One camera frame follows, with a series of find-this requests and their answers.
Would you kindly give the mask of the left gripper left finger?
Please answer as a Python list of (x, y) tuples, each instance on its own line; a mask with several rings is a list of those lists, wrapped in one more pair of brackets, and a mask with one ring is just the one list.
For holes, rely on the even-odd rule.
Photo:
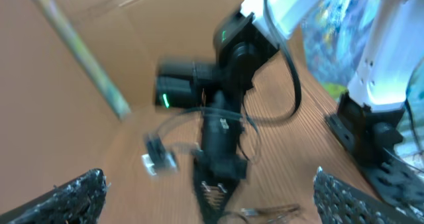
[(107, 195), (106, 177), (100, 168), (56, 186), (10, 211), (2, 223), (98, 223)]

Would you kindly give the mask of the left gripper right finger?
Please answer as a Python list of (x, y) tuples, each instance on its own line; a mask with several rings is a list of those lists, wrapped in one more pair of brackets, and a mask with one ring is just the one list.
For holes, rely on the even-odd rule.
[(313, 203), (322, 223), (420, 224), (420, 216), (392, 207), (318, 167)]

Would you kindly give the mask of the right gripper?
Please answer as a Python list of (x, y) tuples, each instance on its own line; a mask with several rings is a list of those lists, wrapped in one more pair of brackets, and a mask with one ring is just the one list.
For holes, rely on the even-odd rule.
[(246, 179), (248, 161), (237, 154), (242, 132), (240, 101), (216, 91), (203, 110), (201, 150), (193, 158), (193, 190), (205, 224), (218, 224), (240, 181)]

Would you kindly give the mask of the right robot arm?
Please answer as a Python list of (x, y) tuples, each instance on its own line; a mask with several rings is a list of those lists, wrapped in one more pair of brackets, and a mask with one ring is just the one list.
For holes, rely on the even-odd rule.
[[(288, 64), (301, 104), (301, 86), (286, 40), (322, 0), (244, 0), (215, 33), (213, 64), (165, 62), (155, 103), (203, 115), (201, 148), (193, 153), (193, 188), (205, 223), (225, 206), (245, 178), (241, 114), (255, 72), (276, 53)], [(313, 201), (323, 223), (422, 223), (423, 182), (394, 154), (396, 130), (410, 107), (407, 87), (423, 55), (423, 0), (381, 0), (370, 37), (336, 113), (327, 124), (377, 192), (374, 199), (318, 171)]]

